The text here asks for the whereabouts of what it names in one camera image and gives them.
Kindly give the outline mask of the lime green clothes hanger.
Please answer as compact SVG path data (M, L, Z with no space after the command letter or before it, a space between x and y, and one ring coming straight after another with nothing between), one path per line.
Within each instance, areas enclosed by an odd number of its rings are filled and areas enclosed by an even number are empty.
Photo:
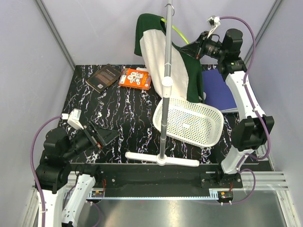
M167 20L164 18L161 18L161 21L167 23ZM179 29L177 29L174 25L172 25L172 29L175 30L175 32L184 40L186 44L189 44L189 41L186 39L186 37L182 34L182 32Z

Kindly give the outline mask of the green and white t shirt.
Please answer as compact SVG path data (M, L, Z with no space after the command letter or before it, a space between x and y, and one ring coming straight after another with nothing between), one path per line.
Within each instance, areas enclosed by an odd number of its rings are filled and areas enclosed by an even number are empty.
M162 80L165 77L166 25L163 17L143 13L136 22L134 54L143 58L144 64L151 75L156 93L163 97ZM202 66L180 51L180 47L172 44L171 73L173 80L172 96L178 96L192 103L204 103L205 93L202 77Z

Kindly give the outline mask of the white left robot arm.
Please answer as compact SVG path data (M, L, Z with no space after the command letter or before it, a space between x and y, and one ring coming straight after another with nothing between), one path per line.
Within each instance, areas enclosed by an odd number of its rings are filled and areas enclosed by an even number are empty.
M45 136L44 150L37 168L34 169L35 188L39 199L38 226L76 227L87 196L93 187L106 186L101 168L84 164L79 169L76 183L65 201L70 161L89 149L102 149L119 137L115 130L99 127L89 122L69 138L66 130L57 127Z

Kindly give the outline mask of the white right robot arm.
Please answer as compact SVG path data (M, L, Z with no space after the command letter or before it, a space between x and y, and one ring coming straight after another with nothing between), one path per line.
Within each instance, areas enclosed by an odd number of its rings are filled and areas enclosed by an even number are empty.
M194 42L180 49L196 60L205 55L217 60L218 70L238 108L240 122L232 129L231 149L215 172L215 182L223 188L237 179L248 157L263 160L269 156L270 132L275 121L258 105L251 88L248 69L240 57L242 31L227 30L222 42L213 41L212 36L204 31Z

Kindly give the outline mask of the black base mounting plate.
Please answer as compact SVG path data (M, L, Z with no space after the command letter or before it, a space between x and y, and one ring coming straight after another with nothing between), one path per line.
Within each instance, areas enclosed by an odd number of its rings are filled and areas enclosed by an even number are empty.
M198 167L157 164L85 164L72 163L72 170L84 166L99 167L107 188L150 185L190 185L202 188L236 189L243 186L239 174L222 176L218 165Z

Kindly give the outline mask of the dark brown book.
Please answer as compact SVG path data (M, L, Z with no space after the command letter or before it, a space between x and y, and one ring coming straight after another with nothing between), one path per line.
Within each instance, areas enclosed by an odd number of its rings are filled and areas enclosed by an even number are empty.
M112 65L107 64L106 66L93 73L86 80L86 84L101 94L105 89L116 82L120 76L120 71L115 69Z

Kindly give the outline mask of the grey clothes rack stand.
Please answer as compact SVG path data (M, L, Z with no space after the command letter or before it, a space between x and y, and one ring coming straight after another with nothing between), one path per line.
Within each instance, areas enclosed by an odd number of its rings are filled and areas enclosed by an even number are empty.
M161 117L161 131L160 131L160 151L158 155L149 155L142 153L126 152L125 157L128 159L139 161L155 162L160 166L166 164L180 165L189 167L198 167L199 161L191 159L181 159L175 157L168 157L165 155L166 138L167 138L167 125L168 125L168 113L169 113L169 98L171 96L173 79L171 76L171 52L172 52L172 17L175 14L173 1L169 0L166 4L167 14L167 26L166 26L166 42L165 42L165 64L164 64L164 79L162 80L162 117Z

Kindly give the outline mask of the orange book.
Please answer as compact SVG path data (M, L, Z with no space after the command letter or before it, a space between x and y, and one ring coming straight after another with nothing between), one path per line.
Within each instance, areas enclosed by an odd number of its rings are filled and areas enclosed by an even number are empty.
M151 87L151 76L147 71L125 68L122 71L119 86L149 90Z

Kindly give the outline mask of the white perforated plastic basket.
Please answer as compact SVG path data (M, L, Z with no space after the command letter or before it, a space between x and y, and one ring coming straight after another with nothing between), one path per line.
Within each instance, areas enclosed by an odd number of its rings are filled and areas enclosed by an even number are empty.
M169 99L168 137L197 147L212 147L221 137L223 122L221 111L212 106L179 96Z

